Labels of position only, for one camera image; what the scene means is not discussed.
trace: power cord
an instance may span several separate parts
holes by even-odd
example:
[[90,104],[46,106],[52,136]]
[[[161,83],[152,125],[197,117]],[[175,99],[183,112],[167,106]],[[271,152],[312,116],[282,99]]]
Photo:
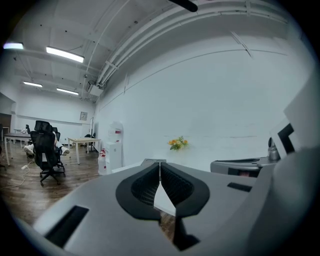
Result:
[[22,170],[28,168],[28,171],[27,171],[24,175],[22,175],[23,181],[22,181],[19,185],[2,187],[2,188],[0,188],[0,190],[10,189],[10,188],[15,188],[15,187],[21,186],[21,185],[25,182],[25,175],[27,175],[27,174],[30,172],[30,169],[29,169],[28,165],[30,165],[30,164],[33,163],[33,162],[34,162],[34,161],[31,161],[31,162],[28,163],[27,165],[24,165],[24,166],[21,167]]

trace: plastic bottle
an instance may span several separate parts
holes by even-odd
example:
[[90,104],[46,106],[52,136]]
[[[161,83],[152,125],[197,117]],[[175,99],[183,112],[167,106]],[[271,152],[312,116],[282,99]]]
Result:
[[106,155],[105,154],[100,153],[100,155],[98,157],[98,165],[99,165],[98,173],[100,175],[106,175],[107,174],[107,165],[106,165]]

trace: fluorescent light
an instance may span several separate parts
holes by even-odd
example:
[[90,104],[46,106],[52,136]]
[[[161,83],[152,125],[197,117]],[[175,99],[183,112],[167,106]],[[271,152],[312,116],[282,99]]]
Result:
[[60,88],[57,88],[57,90],[58,90],[58,91],[60,91],[60,92],[68,93],[68,94],[75,94],[75,95],[79,95],[79,93],[74,92],[74,91],[70,91],[70,90],[64,90],[64,89],[60,89]]
[[24,45],[20,42],[7,42],[4,44],[3,49],[23,49]]
[[29,85],[29,86],[37,86],[37,87],[42,87],[41,84],[38,83],[33,83],[33,82],[23,82],[25,85]]
[[58,55],[58,56],[61,56],[61,57],[65,57],[65,58],[74,60],[76,62],[81,62],[81,63],[84,62],[84,57],[76,55],[76,54],[73,54],[73,53],[70,53],[70,52],[67,52],[67,51],[64,51],[64,50],[59,50],[59,49],[56,49],[56,48],[47,47],[46,48],[46,52],[48,54],[54,54],[54,55]]

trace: person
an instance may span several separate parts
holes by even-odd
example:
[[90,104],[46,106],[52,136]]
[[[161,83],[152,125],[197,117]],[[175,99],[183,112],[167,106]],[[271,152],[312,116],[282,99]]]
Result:
[[[57,140],[57,136],[56,133],[54,131],[52,131],[52,133],[54,134],[54,146],[56,146],[58,149],[61,149],[62,151],[62,155],[66,156],[67,154],[70,153],[69,149],[66,148],[65,146],[63,146],[58,140]],[[34,154],[34,148],[35,146],[33,144],[31,145],[27,145],[24,146],[23,150],[24,152],[26,152],[27,155],[33,155]]]

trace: yellow flowers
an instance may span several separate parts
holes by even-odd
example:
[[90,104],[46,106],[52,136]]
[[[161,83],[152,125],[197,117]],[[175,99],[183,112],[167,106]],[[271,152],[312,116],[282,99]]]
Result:
[[171,145],[170,150],[179,150],[184,146],[188,146],[188,141],[180,136],[178,139],[173,139],[168,142]]

